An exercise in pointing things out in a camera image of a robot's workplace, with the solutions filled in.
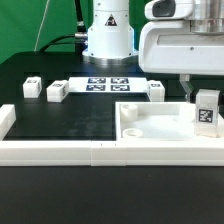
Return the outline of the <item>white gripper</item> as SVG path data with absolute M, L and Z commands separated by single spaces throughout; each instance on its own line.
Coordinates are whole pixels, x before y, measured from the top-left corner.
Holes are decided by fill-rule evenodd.
M 184 20 L 149 22 L 140 34 L 139 66 L 144 72 L 181 74 L 189 102 L 189 74 L 224 76 L 224 35 L 194 34 Z

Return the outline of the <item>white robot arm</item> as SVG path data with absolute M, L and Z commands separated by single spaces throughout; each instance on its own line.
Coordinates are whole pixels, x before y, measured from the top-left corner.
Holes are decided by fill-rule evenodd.
M 192 74 L 224 76 L 224 0 L 152 0 L 144 14 L 135 48 L 129 0 L 93 0 L 84 59 L 108 65 L 136 57 L 145 72 L 178 74 L 187 93 Z

